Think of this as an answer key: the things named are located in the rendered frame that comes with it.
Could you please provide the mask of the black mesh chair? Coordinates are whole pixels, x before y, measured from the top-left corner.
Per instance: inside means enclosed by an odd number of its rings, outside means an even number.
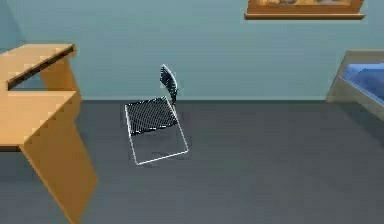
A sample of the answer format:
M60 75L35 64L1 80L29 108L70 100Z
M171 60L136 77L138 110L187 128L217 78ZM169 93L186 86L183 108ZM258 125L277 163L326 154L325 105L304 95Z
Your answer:
M169 97L161 96L124 105L125 123L127 126L129 143L134 163L137 166L185 155L190 152L190 148L186 141L176 110L178 83L175 75L166 64L161 65L159 81L166 88ZM183 144L185 146L184 150L149 160L138 160L137 149L135 148L133 140L134 136L170 128L175 125L178 126L183 139Z

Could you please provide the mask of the wooden framed picture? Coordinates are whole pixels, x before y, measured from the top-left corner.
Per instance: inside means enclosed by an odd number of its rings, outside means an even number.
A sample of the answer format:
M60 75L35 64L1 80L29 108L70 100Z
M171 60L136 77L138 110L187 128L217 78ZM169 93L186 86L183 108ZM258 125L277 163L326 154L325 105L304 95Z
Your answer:
M248 0L246 20L362 20L364 0Z

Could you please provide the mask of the light wooden desk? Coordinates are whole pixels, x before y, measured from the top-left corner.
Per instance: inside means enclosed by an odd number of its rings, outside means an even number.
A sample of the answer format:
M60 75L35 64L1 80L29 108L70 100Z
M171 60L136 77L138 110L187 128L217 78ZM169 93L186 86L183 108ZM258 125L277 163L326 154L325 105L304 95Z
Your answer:
M0 54L0 152L21 152L70 224L98 178L75 120L82 98L74 44L24 44Z

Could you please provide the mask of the grey bed with blue cover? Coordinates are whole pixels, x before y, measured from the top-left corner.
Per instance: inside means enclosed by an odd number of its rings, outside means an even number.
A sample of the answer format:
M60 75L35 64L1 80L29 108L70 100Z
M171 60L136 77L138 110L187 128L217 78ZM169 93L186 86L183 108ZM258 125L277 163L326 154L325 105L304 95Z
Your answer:
M384 50L347 50L326 101L357 102L384 121Z

